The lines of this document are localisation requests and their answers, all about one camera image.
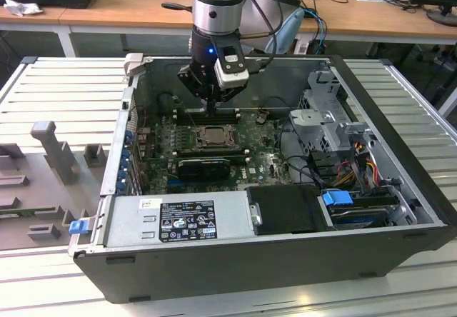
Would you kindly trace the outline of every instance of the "blue cable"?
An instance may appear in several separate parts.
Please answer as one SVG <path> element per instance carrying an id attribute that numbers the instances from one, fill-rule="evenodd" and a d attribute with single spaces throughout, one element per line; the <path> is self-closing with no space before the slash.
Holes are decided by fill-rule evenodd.
<path id="1" fill-rule="evenodd" d="M 319 26 L 321 27 L 321 40 L 319 41 L 319 47 L 322 46 L 323 44 L 323 24 L 322 24 L 322 20 L 319 16 L 317 16 L 315 13 L 313 13 L 311 10 L 308 10 L 308 9 L 305 9 L 305 8 L 302 8 L 304 11 L 306 11 L 308 14 L 312 15 L 312 17 L 314 17 L 317 22 L 319 22 Z"/>

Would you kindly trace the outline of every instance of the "aluminum profile table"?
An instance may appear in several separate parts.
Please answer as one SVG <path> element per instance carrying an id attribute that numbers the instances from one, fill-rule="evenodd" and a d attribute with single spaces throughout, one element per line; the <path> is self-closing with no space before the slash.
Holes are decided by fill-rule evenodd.
<path id="1" fill-rule="evenodd" d="M 43 224 L 37 216 L 0 219 L 0 250 L 68 245 L 69 221 L 96 212 L 104 167 L 89 168 L 84 150 L 101 145 L 108 156 L 127 86 L 123 58 L 27 58 L 19 65 L 0 91 L 0 145 L 17 144 L 25 157 L 12 159 L 12 169 L 2 167 L 0 177 L 25 176 L 29 184 L 3 185 L 0 199 L 17 199 L 20 209 L 59 206 L 68 218 L 52 218 L 60 236 L 40 241 L 27 235 L 30 226 Z M 62 184 L 31 136 L 37 121 L 53 121 L 57 141 L 71 149 L 71 185 Z"/>
<path id="2" fill-rule="evenodd" d="M 380 61 L 346 62 L 451 203 L 457 203 L 457 133 L 395 69 Z M 352 101 L 349 106 L 363 120 Z"/>
<path id="3" fill-rule="evenodd" d="M 57 66 L 54 69 L 62 68 L 58 66 L 66 66 L 67 69 L 68 66 L 77 67 L 63 64 L 65 61 L 74 62 L 74 59 L 39 59 L 38 62 L 41 61 L 44 66 L 49 66 L 45 61 L 53 61 L 53 66 Z M 91 59 L 81 61 L 92 64 Z M 455 131 L 393 67 L 384 66 L 379 61 L 348 61 L 348 65 L 457 208 L 457 194 L 453 193 L 456 187 L 454 174 L 457 172 L 453 167 L 457 159 L 457 156 L 454 156 Z M 17 83 L 24 70 L 22 68 L 15 73 Z M 89 86 L 89 83 L 85 84 L 76 84 L 79 86 L 78 90 Z M 103 96 L 103 89 L 97 92 Z M 9 95 L 4 92 L 1 98 L 5 97 L 8 98 Z M 429 317 L 455 316 L 457 311 L 456 241 L 448 243 L 438 251 L 416 254 L 384 278 L 122 306 L 104 300 L 101 292 L 73 263 L 66 248 L 62 246 L 0 252 L 0 312 L 6 312 L 8 316 L 76 316 L 83 313 L 82 311 L 88 311 L 91 315 L 100 316 L 148 317 Z"/>

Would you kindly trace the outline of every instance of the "warning label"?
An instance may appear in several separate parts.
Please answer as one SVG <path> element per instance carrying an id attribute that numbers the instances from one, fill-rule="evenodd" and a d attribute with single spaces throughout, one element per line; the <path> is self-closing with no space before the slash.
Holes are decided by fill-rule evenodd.
<path id="1" fill-rule="evenodd" d="M 210 238 L 217 238 L 214 201 L 160 205 L 160 241 L 193 241 Z"/>

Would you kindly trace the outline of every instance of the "floor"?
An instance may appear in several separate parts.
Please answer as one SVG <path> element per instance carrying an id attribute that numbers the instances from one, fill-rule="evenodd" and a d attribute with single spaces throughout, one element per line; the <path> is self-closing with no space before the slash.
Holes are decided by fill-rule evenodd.
<path id="1" fill-rule="evenodd" d="M 15 52 L 11 51 L 7 44 L 0 41 L 0 87 L 4 85 L 14 68 L 23 56 L 64 56 L 56 34 L 37 33 L 27 31 L 4 31 L 4 38 Z M 74 41 L 78 47 L 80 56 L 125 56 L 122 50 L 121 39 L 115 34 L 75 34 Z M 150 55 L 182 55 L 188 53 L 189 40 L 186 36 L 149 36 L 128 35 L 127 41 L 131 51 L 139 51 Z M 342 42 L 327 41 L 327 54 L 339 54 L 347 59 L 366 59 L 368 43 L 365 42 Z M 379 51 L 378 56 L 391 61 L 398 60 L 401 52 L 407 45 L 386 44 Z M 438 66 L 433 63 L 434 54 L 432 46 L 422 46 L 425 50 L 424 61 L 417 61 L 418 47 L 412 52 L 399 70 L 420 91 L 427 86 L 430 78 L 434 80 L 428 84 L 425 92 L 427 99 L 433 96 L 436 87 L 441 85 L 450 75 L 450 72 L 442 68 L 437 74 Z M 452 124 L 457 126 L 457 113 L 454 111 L 449 117 Z"/>

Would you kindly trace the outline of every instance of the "crumpled tissue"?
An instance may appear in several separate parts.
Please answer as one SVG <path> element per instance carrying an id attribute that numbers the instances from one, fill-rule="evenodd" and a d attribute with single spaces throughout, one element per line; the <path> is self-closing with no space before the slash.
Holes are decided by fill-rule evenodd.
<path id="1" fill-rule="evenodd" d="M 40 14 L 43 10 L 40 9 L 38 4 L 35 3 L 19 3 L 17 1 L 5 0 L 3 7 L 9 11 L 10 14 L 22 17 L 23 15 Z"/>

